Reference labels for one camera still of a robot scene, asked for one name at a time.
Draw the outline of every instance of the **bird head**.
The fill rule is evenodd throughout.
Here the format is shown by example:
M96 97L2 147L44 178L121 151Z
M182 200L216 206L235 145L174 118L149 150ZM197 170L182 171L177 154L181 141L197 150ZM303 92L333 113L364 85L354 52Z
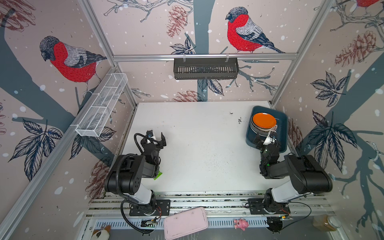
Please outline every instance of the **bird head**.
M41 56L43 57L44 61L46 60L51 60L54 61L56 60L55 58L55 52L53 50L54 46L59 43L60 41L53 37L53 36L48 36L45 37L41 43L40 43L40 51L41 51Z
M245 15L248 14L248 11L245 9L245 7L235 7L229 11L225 19L233 23L234 20L242 14L245 14Z

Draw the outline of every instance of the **orange plate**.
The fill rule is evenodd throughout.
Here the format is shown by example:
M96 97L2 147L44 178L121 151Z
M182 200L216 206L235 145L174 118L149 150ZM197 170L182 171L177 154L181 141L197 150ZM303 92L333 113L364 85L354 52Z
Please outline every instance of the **orange plate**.
M252 121L258 127L269 129L276 125L276 119L268 113L257 113L253 116Z

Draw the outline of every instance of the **stack of plates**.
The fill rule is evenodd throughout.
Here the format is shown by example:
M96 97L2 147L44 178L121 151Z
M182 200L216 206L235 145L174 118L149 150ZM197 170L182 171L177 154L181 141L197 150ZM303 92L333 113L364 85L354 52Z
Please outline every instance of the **stack of plates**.
M253 132L266 137L270 131L277 129L276 119L268 113L256 113L252 116L250 127Z

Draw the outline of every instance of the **pink pig figurine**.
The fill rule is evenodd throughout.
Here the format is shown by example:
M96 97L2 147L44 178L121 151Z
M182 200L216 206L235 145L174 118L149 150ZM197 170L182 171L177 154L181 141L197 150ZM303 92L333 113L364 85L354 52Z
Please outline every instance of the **pink pig figurine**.
M248 222L243 218L240 218L239 220L235 219L233 222L235 223L235 229L241 228L243 231L245 231L245 229L249 226Z

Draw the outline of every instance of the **gray floor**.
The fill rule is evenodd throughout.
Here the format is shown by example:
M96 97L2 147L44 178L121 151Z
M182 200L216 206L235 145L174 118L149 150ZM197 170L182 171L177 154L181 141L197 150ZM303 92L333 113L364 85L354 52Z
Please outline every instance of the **gray floor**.
M245 231L234 228L209 228L178 240L330 240L328 233L321 232L312 226L312 220L312 217L308 217L283 229L280 234L272 234L266 228L247 228ZM291 220L285 221L284 225L289 223ZM125 239L164 240L165 238L163 230L155 230L150 236L142 236L135 230L111 230L109 240Z

